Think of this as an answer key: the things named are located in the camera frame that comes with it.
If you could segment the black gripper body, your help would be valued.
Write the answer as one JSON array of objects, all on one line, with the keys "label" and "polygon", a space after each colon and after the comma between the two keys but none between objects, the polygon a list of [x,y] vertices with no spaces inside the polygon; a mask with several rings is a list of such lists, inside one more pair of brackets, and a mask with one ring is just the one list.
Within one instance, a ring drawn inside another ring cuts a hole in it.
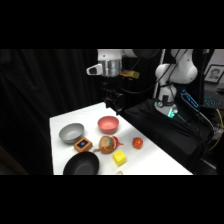
[{"label": "black gripper body", "polygon": [[120,113],[124,108],[124,94],[119,90],[118,77],[102,78],[102,99],[107,108]]}]

